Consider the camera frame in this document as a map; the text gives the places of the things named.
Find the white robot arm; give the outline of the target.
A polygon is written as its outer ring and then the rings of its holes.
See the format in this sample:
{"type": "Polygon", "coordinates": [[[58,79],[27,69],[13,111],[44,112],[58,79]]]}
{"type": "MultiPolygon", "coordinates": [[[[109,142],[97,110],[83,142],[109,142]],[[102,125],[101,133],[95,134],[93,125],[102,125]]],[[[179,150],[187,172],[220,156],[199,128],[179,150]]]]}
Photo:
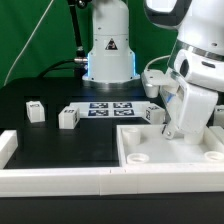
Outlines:
{"type": "Polygon", "coordinates": [[[143,0],[147,19],[177,32],[168,69],[135,72],[129,47],[129,10],[122,0],[68,0],[71,10],[93,6],[93,47],[77,49],[74,62],[85,65],[83,81],[102,87],[140,80],[150,98],[160,95],[170,121],[163,135],[197,136],[224,92],[224,0],[143,0]]]}

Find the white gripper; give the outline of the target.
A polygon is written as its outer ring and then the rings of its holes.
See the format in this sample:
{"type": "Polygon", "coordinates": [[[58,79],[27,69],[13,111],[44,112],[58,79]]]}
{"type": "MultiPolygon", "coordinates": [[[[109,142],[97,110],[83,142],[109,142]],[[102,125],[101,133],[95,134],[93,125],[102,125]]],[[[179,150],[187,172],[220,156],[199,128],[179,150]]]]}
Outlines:
{"type": "Polygon", "coordinates": [[[174,86],[160,88],[160,95],[170,117],[164,126],[163,136],[173,139],[177,133],[202,133],[218,101],[218,93],[186,82],[172,69],[168,69],[165,75],[174,81],[174,86]]]}

